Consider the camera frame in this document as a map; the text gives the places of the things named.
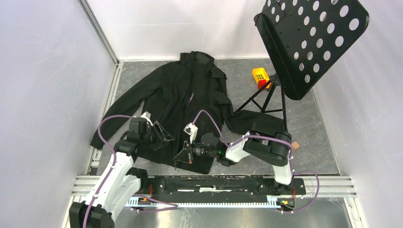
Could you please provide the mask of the black zip jacket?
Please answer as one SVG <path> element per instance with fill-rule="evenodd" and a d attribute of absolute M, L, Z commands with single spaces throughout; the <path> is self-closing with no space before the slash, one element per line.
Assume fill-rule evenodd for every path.
<path fill-rule="evenodd" d="M 208 174 L 213 158 L 197 158 L 195 164 L 175 165 L 174 157 L 183 148 L 188 135 L 185 126 L 195 121 L 197 135 L 218 135 L 226 125 L 237 134 L 245 134 L 254 124 L 277 131 L 283 129 L 283 120 L 268 114 L 249 110 L 234 111 L 227 95 L 226 75 L 210 55 L 193 51 L 182 53 L 178 61 L 162 65 L 145 76 L 121 95 L 104 115 L 106 122 L 96 131 L 90 145 L 102 149 L 125 123 L 124 115 L 133 115 L 138 108 L 151 114 L 175 139 L 159 150 L 140 147 L 138 156 L 183 170 Z"/>

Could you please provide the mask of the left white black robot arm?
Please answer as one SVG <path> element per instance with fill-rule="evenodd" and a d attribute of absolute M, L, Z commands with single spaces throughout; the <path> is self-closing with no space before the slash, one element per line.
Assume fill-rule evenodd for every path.
<path fill-rule="evenodd" d="M 146 170 L 133 167 L 138 149 L 159 149 L 172 141 L 158 121 L 148 112 L 126 116 L 129 129 L 111 146 L 113 153 L 107 168 L 91 191 L 80 202 L 71 204 L 68 212 L 72 228 L 113 228 L 122 209 L 136 193 L 149 189 Z"/>

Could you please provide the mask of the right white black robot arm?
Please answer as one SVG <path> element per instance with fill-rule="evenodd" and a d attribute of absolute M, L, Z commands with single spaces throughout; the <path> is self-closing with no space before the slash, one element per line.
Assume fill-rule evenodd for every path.
<path fill-rule="evenodd" d="M 273 167 L 277 192 L 286 194 L 294 187 L 289 161 L 292 136 L 286 131 L 250 130 L 229 146 L 213 133 L 204 134 L 199 142 L 194 139 L 192 133 L 190 139 L 184 141 L 182 150 L 174 157 L 175 164 L 192 165 L 197 158 L 207 157 L 215 158 L 224 166 L 232 166 L 251 155 Z"/>

